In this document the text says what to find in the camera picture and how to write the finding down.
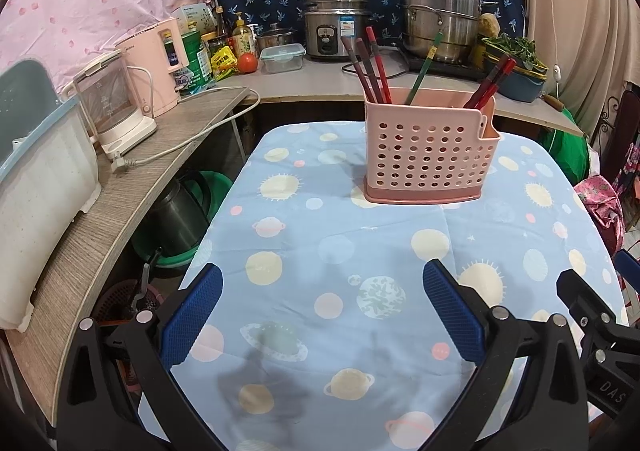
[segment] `dark red chopstick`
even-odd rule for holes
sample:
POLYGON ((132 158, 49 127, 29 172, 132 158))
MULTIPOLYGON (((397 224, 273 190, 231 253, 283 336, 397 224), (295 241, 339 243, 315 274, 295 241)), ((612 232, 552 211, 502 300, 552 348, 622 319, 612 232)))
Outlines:
POLYGON ((491 86, 494 83, 495 79, 504 70, 504 67, 506 63, 509 61, 509 59, 511 59, 511 57, 508 54, 505 54, 500 58, 500 61, 498 62, 498 64, 494 66, 494 69, 491 70, 491 72, 486 77, 486 79, 484 79, 480 83, 480 87, 474 92, 473 95, 471 95, 471 98, 466 102, 463 108, 477 108, 478 103, 480 102, 480 99, 489 89, 489 86, 491 86))
POLYGON ((360 55, 360 59, 362 60, 362 64, 364 69, 367 71, 367 76, 369 77, 369 81, 371 81, 371 88, 373 88, 373 94, 376 96, 376 100, 372 102, 377 102, 379 104, 384 104, 384 99, 382 98, 382 92, 380 92, 380 87, 378 86, 378 80, 376 78, 376 73, 373 71, 373 65, 371 64, 371 60, 369 58, 369 51, 367 50, 366 45, 361 37, 356 39, 356 48, 358 49, 358 53, 360 55))
POLYGON ((485 105, 489 102, 489 99, 492 98, 495 95, 495 92, 498 91, 498 88, 500 88, 500 85, 502 84, 504 79, 506 79, 507 76, 511 74, 511 71, 515 68, 515 65, 516 65, 516 60, 513 58, 509 58, 509 60, 503 66, 501 72, 495 78, 494 82, 492 82, 491 85, 489 85, 487 91, 484 92, 484 95, 480 98, 480 100, 476 104, 476 107, 475 107, 476 110, 482 110, 482 108, 485 107, 485 105))
POLYGON ((391 104, 391 92, 389 91, 389 83, 386 80, 385 65, 382 63, 382 57, 380 56, 380 50, 378 49, 378 42, 376 41, 376 35, 373 33, 373 28, 368 26, 366 28, 367 36, 369 37, 369 43, 371 43, 371 50, 373 57, 376 59, 376 65, 378 66, 378 73, 380 74, 380 82, 382 82, 383 97, 387 104, 391 104))
POLYGON ((364 73, 362 72, 362 67, 360 66, 360 63, 358 63, 358 58, 356 57, 356 53, 353 51, 353 48, 351 48, 351 43, 345 36, 342 36, 340 39, 342 40, 342 44, 344 45, 345 50, 347 50, 347 54, 349 55, 351 64, 353 64, 353 68, 356 70, 356 73, 358 74, 358 79, 360 79, 360 84, 362 85, 362 89, 364 90, 364 94, 367 97, 367 100, 369 102, 375 102, 376 99, 373 97, 373 94, 371 93, 371 88, 369 88, 369 84, 367 83, 367 78, 364 76, 364 73))

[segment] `screw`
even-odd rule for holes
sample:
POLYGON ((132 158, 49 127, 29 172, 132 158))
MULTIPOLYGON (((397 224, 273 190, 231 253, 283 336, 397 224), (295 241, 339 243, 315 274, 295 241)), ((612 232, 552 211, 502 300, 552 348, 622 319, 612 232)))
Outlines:
POLYGON ((148 323, 151 319, 153 319, 154 313, 151 310, 142 310, 142 312, 138 312, 136 316, 136 321, 138 323, 148 323))
POLYGON ((78 327, 81 330, 88 330, 94 325, 94 320, 91 317, 85 317, 79 324, 78 327))
POLYGON ((553 320, 556 326, 566 326, 566 319, 561 314, 554 314, 553 320))
POLYGON ((504 306, 497 306, 492 311, 491 314, 500 321, 504 321, 509 317, 509 311, 504 306))

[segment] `black kettle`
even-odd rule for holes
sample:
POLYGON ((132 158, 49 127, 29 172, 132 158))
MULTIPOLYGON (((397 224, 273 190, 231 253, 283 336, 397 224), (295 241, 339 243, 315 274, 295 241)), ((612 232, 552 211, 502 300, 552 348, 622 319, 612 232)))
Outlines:
POLYGON ((162 256, 186 253, 202 241, 209 228, 207 213, 211 205, 209 185, 199 171, 174 178, 162 190, 145 215, 140 228, 145 237, 162 247, 162 256), (193 181, 202 192, 198 203, 185 182, 193 181))

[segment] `blue gripper pad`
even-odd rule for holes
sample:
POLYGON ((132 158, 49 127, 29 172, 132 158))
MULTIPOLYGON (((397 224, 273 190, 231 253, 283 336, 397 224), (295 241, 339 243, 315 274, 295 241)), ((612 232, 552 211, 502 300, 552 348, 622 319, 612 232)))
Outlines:
POLYGON ((613 267, 636 292, 640 292, 640 263, 635 257, 627 251, 617 251, 613 256, 613 267))
POLYGON ((222 295, 220 269, 208 264, 203 271, 204 275, 198 276, 199 282, 162 331, 160 360, 167 370, 187 358, 204 323, 222 295))
POLYGON ((477 366, 484 361, 484 329, 462 299, 459 285, 437 260, 422 271, 422 283, 431 304, 463 359, 477 366))

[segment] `tomato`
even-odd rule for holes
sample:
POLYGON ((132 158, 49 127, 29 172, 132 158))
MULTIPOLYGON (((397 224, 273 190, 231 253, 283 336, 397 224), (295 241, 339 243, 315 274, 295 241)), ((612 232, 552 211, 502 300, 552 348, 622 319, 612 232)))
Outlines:
POLYGON ((238 70, 241 74, 252 74, 258 69, 258 60, 251 53, 245 53, 238 60, 238 70))

